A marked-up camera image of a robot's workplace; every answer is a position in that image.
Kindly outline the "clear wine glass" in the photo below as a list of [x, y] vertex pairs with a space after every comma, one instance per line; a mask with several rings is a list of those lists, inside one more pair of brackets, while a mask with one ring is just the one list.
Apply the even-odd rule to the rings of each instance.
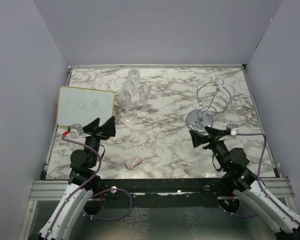
[[123, 120], [129, 124], [133, 123], [135, 121], [135, 117], [129, 112], [133, 106], [131, 94], [124, 90], [119, 93], [118, 97], [122, 109], [125, 110]]
[[149, 85], [144, 83], [139, 86], [138, 91], [139, 91], [139, 98], [140, 98], [141, 102], [143, 103], [143, 108], [140, 111], [140, 115], [143, 117], [147, 117], [149, 115], [147, 103], [151, 97], [151, 88]]
[[139, 92], [137, 91], [137, 88], [132, 81], [130, 81], [130, 80], [125, 81], [122, 84], [122, 88], [124, 91], [130, 93], [130, 96], [132, 99], [140, 97]]
[[128, 71], [128, 80], [133, 82], [135, 86], [141, 82], [140, 72], [137, 69], [130, 69]]

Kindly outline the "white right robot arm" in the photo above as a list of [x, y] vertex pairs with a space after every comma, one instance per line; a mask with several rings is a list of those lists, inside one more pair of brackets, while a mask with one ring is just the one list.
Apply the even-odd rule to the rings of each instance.
[[260, 178], [249, 168], [249, 160], [243, 148], [227, 149], [225, 141], [240, 135], [238, 128], [225, 130], [205, 127], [206, 135], [190, 130], [194, 148], [202, 146], [211, 150], [225, 175], [220, 180], [220, 191], [234, 194], [263, 218], [278, 240], [300, 240], [300, 215], [275, 197]]

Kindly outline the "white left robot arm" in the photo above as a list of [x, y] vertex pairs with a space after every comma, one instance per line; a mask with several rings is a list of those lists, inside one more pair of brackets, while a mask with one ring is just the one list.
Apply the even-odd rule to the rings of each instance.
[[67, 240], [74, 223], [90, 198], [101, 190], [100, 176], [103, 155], [99, 154], [100, 143], [116, 136], [115, 117], [100, 124], [98, 117], [86, 126], [72, 124], [61, 139], [80, 145], [70, 155], [70, 175], [61, 200], [46, 224], [29, 240]]

